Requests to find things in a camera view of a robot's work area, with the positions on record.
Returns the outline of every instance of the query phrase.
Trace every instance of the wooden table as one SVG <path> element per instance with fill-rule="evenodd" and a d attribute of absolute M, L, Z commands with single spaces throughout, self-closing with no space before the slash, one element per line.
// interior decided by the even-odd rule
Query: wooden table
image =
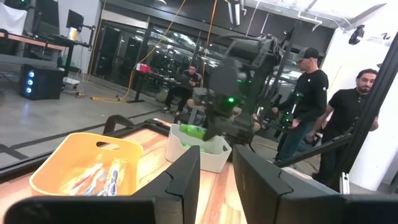
<path fill-rule="evenodd" d="M 139 143 L 144 148 L 144 155 L 139 164 L 139 188 L 148 184 L 172 164 L 165 158 L 168 142 L 166 136 L 145 129 L 124 139 Z M 27 174 L 0 185 L 0 223 L 13 203 L 31 196 L 31 175 Z M 196 223 L 246 223 L 232 164 L 227 163 L 219 174 L 200 171 Z"/>
<path fill-rule="evenodd" d="M 0 32 L 0 37 L 5 37 L 5 36 L 6 36 L 5 33 Z M 41 47 L 45 47 L 46 46 L 45 42 L 42 42 L 40 40 L 35 40 L 35 39 L 30 38 L 30 37 L 20 36 L 20 35 L 8 34 L 8 39 L 17 40 L 17 41 L 20 41 L 20 42 L 25 42 L 25 43 L 28 43 L 28 44 L 33 44 L 33 45 L 37 45 L 37 46 L 41 46 Z M 64 47 L 58 46 L 58 45 L 55 45 L 55 44 L 47 44 L 47 47 L 50 48 L 50 49 L 53 49 L 53 50 L 65 50 Z"/>

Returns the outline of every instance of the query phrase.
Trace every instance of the ceiling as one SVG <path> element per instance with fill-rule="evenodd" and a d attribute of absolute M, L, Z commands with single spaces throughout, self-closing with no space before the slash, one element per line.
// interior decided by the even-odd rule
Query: ceiling
<path fill-rule="evenodd" d="M 244 0 L 244 4 L 332 29 L 355 29 L 389 0 Z"/>

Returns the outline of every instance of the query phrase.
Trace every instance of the computer monitor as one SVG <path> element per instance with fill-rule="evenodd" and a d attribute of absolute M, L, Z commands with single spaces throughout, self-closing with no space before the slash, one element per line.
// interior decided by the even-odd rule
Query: computer monitor
<path fill-rule="evenodd" d="M 76 28 L 78 32 L 81 32 L 84 20 L 85 18 L 82 15 L 69 9 L 67 28 L 73 27 Z"/>
<path fill-rule="evenodd" d="M 33 33 L 38 35 L 59 35 L 60 19 L 58 2 L 36 0 Z"/>

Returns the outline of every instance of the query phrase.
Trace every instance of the blue led light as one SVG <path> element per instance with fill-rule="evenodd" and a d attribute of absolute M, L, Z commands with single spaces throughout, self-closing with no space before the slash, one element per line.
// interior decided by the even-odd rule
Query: blue led light
<path fill-rule="evenodd" d="M 31 77 L 31 78 L 35 77 L 35 72 L 30 71 L 30 72 L 29 72 L 29 77 Z"/>

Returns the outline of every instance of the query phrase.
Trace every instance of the seated man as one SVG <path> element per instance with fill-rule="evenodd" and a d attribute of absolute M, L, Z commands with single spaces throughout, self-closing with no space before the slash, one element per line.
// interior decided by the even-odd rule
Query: seated man
<path fill-rule="evenodd" d="M 167 95 L 166 98 L 166 106 L 163 108 L 163 110 L 165 111 L 165 113 L 169 113 L 170 109 L 171 109 L 171 102 L 173 100 L 173 97 L 175 95 L 178 95 L 179 97 L 181 97 L 181 101 L 178 104 L 178 111 L 176 112 L 176 115 L 180 115 L 180 113 L 182 112 L 182 109 L 184 108 L 184 106 L 187 104 L 187 101 L 189 98 L 191 98 L 192 96 L 192 88 L 196 87 L 196 86 L 200 86 L 200 75 L 196 73 L 196 66 L 195 65 L 191 65 L 189 66 L 188 70 L 185 70 L 182 72 L 182 75 L 186 75 L 188 76 L 189 79 L 189 85 L 191 86 L 191 89 L 188 88 L 184 88 L 181 86 L 176 86 L 174 88 L 172 88 L 169 91 L 169 94 Z"/>

